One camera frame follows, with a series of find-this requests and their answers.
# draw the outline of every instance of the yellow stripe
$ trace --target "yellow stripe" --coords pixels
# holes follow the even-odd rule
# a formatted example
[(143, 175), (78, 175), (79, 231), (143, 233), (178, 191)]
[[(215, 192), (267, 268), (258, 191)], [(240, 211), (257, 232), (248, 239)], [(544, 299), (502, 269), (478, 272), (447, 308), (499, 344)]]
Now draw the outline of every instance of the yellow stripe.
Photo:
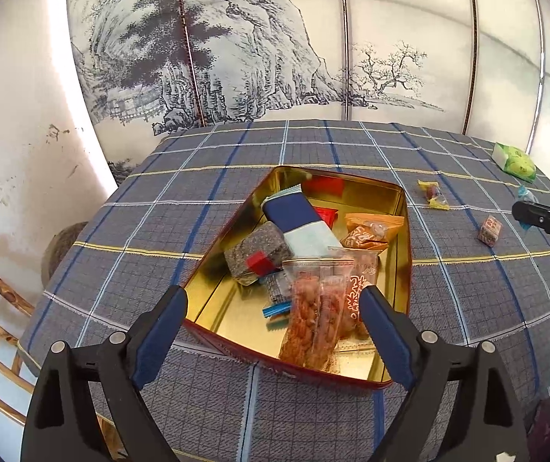
[[(510, 254), (510, 255), (497, 255), (497, 256), (479, 256), (479, 257), (446, 257), (442, 259), (442, 263), (445, 264), (465, 264), (465, 263), (482, 263), (492, 262), (493, 260), (520, 260), (529, 259), (530, 257), (546, 257), (550, 256), (550, 250), (542, 252), (531, 252), (529, 254)], [(412, 265), (437, 265), (439, 259), (416, 259), (412, 261)]]
[[(252, 127), (251, 129), (253, 131), (261, 131), (261, 130), (282, 130), (284, 129), (285, 127)], [(316, 128), (316, 129), (321, 129), (322, 127), (318, 127), (318, 126), (305, 126), (305, 127), (288, 127), (288, 130), (294, 130), (294, 129), (306, 129), (306, 128)], [(356, 128), (356, 127), (329, 127), (330, 130), (349, 130), (349, 131), (364, 131), (364, 129), (362, 128)], [(436, 140), (442, 140), (444, 142), (452, 142), (454, 144), (459, 144), (461, 146), (474, 146), (474, 147), (478, 147), (476, 144), (473, 144), (471, 142), (460, 142), (458, 140), (454, 140), (454, 139), (445, 139), (445, 138), (442, 138), (442, 137), (431, 137), (431, 135), (420, 135), (420, 134), (413, 134), (412, 132), (407, 132), (407, 131), (392, 131), (392, 130), (378, 130), (378, 129), (367, 129), (369, 132), (374, 132), (374, 133), (377, 133), (377, 134), (407, 134), (407, 135), (412, 135), (414, 137), (423, 137), (423, 138), (426, 138), (426, 139), (430, 139), (430, 138), (433, 138), (433, 139), (436, 139)], [(246, 131), (246, 128), (243, 128), (243, 129), (226, 129), (226, 130), (218, 130), (218, 131), (215, 131), (213, 132), (214, 134), (224, 134), (225, 132), (245, 132)], [(199, 133), (199, 134), (193, 134), (191, 132), (189, 133), (184, 133), (184, 134), (181, 134), (181, 135), (169, 135), (168, 137), (164, 137), (160, 142), (163, 142), (165, 140), (172, 140), (172, 139), (178, 139), (180, 137), (197, 137), (199, 135), (208, 135), (208, 132), (202, 132), (202, 133)]]
[[(85, 243), (84, 241), (76, 241), (74, 245), (82, 246), (92, 250), (101, 250), (104, 252), (116, 252), (120, 253), (125, 251), (128, 254), (142, 255), (147, 257), (168, 257), (172, 259), (193, 259), (200, 260), (204, 256), (200, 254), (184, 254), (179, 252), (166, 252), (162, 250), (144, 250), (141, 248), (123, 248), (122, 246), (108, 246), (98, 245), (94, 243)], [(442, 259), (442, 263), (456, 264), (456, 263), (481, 263), (491, 262), (492, 260), (520, 260), (528, 259), (529, 257), (546, 257), (550, 256), (550, 250), (541, 252), (531, 252), (530, 254), (510, 254), (510, 255), (497, 255), (497, 256), (477, 256), (477, 257), (445, 257)], [(434, 265), (438, 264), (439, 259), (416, 259), (412, 262), (413, 265)]]
[[(223, 170), (223, 169), (268, 169), (268, 168), (274, 168), (276, 167), (276, 164), (261, 164), (261, 165), (212, 165), (212, 166), (206, 166), (206, 167), (191, 167), (186, 169), (177, 169), (177, 170), (161, 170), (158, 172), (142, 172), (139, 174), (131, 174), (129, 178), (131, 177), (139, 177), (139, 176), (158, 176), (162, 174), (174, 174), (176, 172), (200, 172), (202, 170)], [(319, 167), (319, 168), (342, 168), (342, 169), (353, 169), (353, 170), (384, 170), (384, 171), (390, 171), (390, 168), (388, 167), (374, 167), (369, 165), (335, 165), (333, 163), (303, 163), (303, 164), (296, 164), (292, 166), (297, 167)], [(425, 174), (428, 176), (447, 176), (447, 177), (456, 177), (458, 179), (466, 179), (466, 180), (480, 180), (482, 182), (491, 182), (494, 184), (503, 184), (506, 186), (510, 186), (513, 188), (518, 188), (519, 186), (516, 184), (512, 184), (510, 182), (503, 182), (501, 180), (495, 180), (495, 179), (484, 179), (483, 177), (471, 177), (471, 176), (464, 176), (462, 174), (453, 174), (451, 172), (444, 172), (441, 170), (419, 170), (419, 169), (409, 169), (409, 168), (395, 168), (396, 172), (411, 172), (412, 174)], [(550, 191), (546, 191), (545, 189), (538, 189), (538, 188), (532, 188), (528, 187), (530, 191), (534, 191), (536, 193), (544, 193), (544, 194), (550, 194)]]
[(107, 245), (97, 245), (94, 243), (85, 243), (84, 241), (75, 241), (74, 245), (82, 246), (84, 248), (89, 248), (92, 250), (101, 250), (104, 252), (125, 252), (126, 254), (142, 255), (146, 257), (168, 257), (171, 259), (194, 259), (201, 260), (202, 255), (199, 254), (184, 254), (178, 252), (166, 252), (163, 250), (144, 250), (142, 248), (124, 248), (122, 246), (107, 246)]

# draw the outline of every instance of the transparent plastic bag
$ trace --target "transparent plastic bag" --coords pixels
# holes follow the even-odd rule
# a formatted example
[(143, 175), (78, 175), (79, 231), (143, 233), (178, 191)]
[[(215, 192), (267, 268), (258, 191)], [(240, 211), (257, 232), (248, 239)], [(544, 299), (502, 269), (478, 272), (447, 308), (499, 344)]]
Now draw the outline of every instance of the transparent plastic bag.
[(284, 271), (277, 271), (259, 279), (260, 285), (265, 287), (273, 304), (288, 302), (292, 298), (290, 282)]
[(345, 289), (353, 259), (293, 259), (283, 262), (291, 282), (291, 310), (279, 359), (323, 370), (338, 341)]
[(425, 197), (427, 198), (427, 202), (429, 203), (430, 208), (437, 208), (439, 210), (450, 210), (448, 200), (442, 194), (442, 189), (439, 188), (439, 183), (424, 182), (422, 180), (419, 180), (418, 185), (425, 192)]
[(313, 344), (306, 356), (305, 366), (324, 370), (339, 341), (339, 325), (343, 316), (348, 276), (322, 276), (320, 280), (320, 310)]
[(369, 333), (360, 319), (359, 297), (363, 288), (375, 285), (378, 280), (379, 252), (372, 250), (357, 250), (348, 248), (331, 249), (333, 255), (354, 259), (346, 288), (343, 316), (339, 325), (339, 338), (347, 339), (356, 336), (367, 339)]
[(348, 235), (341, 244), (346, 248), (383, 251), (404, 224), (405, 217), (400, 216), (346, 214)]

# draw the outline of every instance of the plaid tablecloth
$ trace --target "plaid tablecloth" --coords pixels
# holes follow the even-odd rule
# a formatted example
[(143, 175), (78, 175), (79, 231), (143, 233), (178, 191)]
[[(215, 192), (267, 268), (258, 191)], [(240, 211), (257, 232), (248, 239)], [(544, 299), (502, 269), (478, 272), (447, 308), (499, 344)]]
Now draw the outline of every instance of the plaid tablecloth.
[[(50, 345), (102, 342), (185, 283), (248, 193), (274, 166), (330, 169), (405, 188), (414, 258), (410, 316), (474, 345), (491, 339), (525, 411), (550, 394), (550, 236), (525, 232), (510, 208), (519, 186), (492, 144), (397, 124), (278, 121), (172, 135), (120, 186), (53, 276), (20, 340), (40, 365)], [(417, 181), (437, 180), (451, 210), (427, 207)], [(530, 186), (550, 205), (550, 180)], [(489, 248), (488, 216), (503, 223)], [(98, 412), (109, 416), (99, 386)], [(455, 396), (446, 390), (425, 446), (436, 453)], [(146, 404), (175, 450), (207, 460), (365, 461), (404, 397), (397, 384), (351, 394), (240, 363), (181, 331)]]

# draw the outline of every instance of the wrapped candy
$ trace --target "wrapped candy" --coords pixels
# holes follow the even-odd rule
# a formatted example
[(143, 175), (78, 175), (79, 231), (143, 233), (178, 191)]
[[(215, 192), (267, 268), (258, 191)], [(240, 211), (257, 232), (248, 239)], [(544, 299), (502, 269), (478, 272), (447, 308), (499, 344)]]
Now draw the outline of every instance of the wrapped candy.
[(262, 202), (268, 220), (283, 231), (283, 237), (294, 257), (323, 257), (329, 246), (339, 246), (339, 240), (324, 222), (301, 185), (271, 194)]
[(439, 188), (439, 184), (437, 182), (424, 182), (419, 180), (418, 185), (425, 192), (425, 197), (427, 198), (430, 208), (450, 210), (448, 200), (442, 194), (442, 189)]
[(273, 304), (288, 302), (292, 297), (289, 279), (284, 271), (277, 271), (276, 273), (260, 278), (260, 284), (266, 287), (269, 298)]
[(315, 207), (315, 206), (314, 206), (314, 210), (320, 216), (320, 219), (326, 222), (326, 225), (328, 225), (328, 227), (332, 229), (334, 225), (334, 221), (337, 220), (337, 216), (339, 215), (337, 210), (334, 208)]
[(488, 216), (480, 226), (478, 239), (489, 247), (494, 247), (497, 239), (500, 237), (502, 223), (493, 216)]

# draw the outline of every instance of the red package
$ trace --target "red package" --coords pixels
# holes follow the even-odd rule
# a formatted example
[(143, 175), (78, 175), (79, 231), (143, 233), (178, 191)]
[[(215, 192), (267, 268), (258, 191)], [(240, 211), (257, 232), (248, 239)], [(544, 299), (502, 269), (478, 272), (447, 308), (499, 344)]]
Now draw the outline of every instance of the red package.
[(345, 183), (343, 179), (330, 176), (313, 176), (303, 182), (305, 194), (328, 193), (334, 196), (343, 196)]
[(320, 216), (329, 228), (333, 228), (334, 221), (337, 220), (338, 212), (334, 208), (323, 208), (323, 207), (314, 207), (314, 210)]

